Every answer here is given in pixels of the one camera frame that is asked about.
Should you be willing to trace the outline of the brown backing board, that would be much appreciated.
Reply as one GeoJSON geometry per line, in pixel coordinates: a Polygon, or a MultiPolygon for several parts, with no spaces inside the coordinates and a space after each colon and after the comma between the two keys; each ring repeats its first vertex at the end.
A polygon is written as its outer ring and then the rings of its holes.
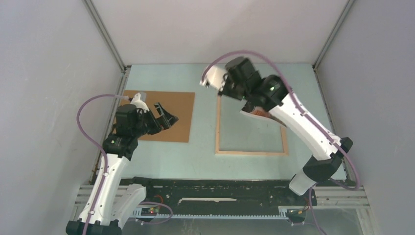
{"type": "Polygon", "coordinates": [[[109,137],[113,141],[188,142],[195,93],[124,92],[109,137]]]}

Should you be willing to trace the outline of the printed photo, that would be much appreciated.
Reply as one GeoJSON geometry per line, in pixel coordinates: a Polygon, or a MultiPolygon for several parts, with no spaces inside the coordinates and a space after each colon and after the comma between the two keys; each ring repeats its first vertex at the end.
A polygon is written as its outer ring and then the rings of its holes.
{"type": "Polygon", "coordinates": [[[250,102],[246,102],[245,105],[241,108],[240,113],[246,115],[251,118],[261,119],[261,120],[269,120],[277,122],[280,126],[286,128],[286,124],[282,122],[280,119],[272,116],[267,111],[265,111],[262,107],[255,106],[250,102]]]}

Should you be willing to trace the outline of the wooden picture frame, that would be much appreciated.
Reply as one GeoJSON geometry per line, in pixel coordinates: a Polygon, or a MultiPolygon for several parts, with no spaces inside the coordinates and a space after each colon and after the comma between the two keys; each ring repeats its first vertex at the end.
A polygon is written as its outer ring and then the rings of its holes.
{"type": "Polygon", "coordinates": [[[287,128],[240,113],[245,102],[217,97],[215,152],[226,155],[287,156],[287,128]]]}

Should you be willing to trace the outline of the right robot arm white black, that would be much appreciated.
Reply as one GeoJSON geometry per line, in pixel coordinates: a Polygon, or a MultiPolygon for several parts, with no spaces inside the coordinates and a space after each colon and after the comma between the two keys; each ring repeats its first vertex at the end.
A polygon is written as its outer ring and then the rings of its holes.
{"type": "Polygon", "coordinates": [[[212,66],[203,78],[203,83],[212,85],[219,96],[245,100],[262,108],[284,123],[310,149],[310,159],[284,192],[289,204],[298,204],[315,184],[331,180],[353,145],[350,138],[340,138],[325,128],[279,73],[263,77],[247,57],[237,57],[225,68],[212,66]]]}

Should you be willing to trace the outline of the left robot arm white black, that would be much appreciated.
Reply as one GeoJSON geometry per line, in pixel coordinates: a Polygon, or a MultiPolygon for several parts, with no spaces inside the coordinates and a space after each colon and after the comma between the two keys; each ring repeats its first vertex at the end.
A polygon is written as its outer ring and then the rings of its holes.
{"type": "Polygon", "coordinates": [[[120,235],[135,207],[154,200],[155,191],[146,185],[133,184],[118,202],[115,196],[126,166],[131,162],[138,139],[171,128],[179,119],[160,103],[154,104],[159,117],[155,117],[143,101],[121,105],[115,114],[115,133],[102,144],[103,155],[98,177],[86,206],[76,221],[69,221],[69,235],[120,235]]]}

